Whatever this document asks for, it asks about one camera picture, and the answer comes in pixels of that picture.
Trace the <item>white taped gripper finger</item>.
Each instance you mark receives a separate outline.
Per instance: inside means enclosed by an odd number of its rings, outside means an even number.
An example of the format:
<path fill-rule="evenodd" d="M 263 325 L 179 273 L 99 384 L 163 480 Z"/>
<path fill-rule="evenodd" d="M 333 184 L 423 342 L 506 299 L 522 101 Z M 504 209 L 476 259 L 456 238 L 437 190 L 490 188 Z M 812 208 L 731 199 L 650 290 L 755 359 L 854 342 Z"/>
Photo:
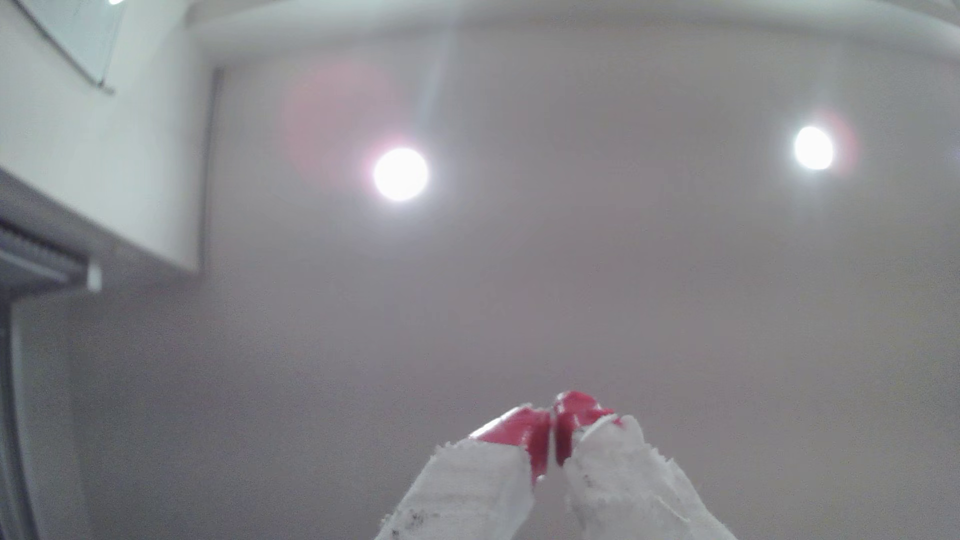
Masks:
<path fill-rule="evenodd" d="M 639 421 L 593 396 L 554 403 L 556 460 L 583 539 L 735 539 Z"/>
<path fill-rule="evenodd" d="M 435 448 L 376 539 L 513 539 L 546 475 L 553 415 L 516 406 Z"/>

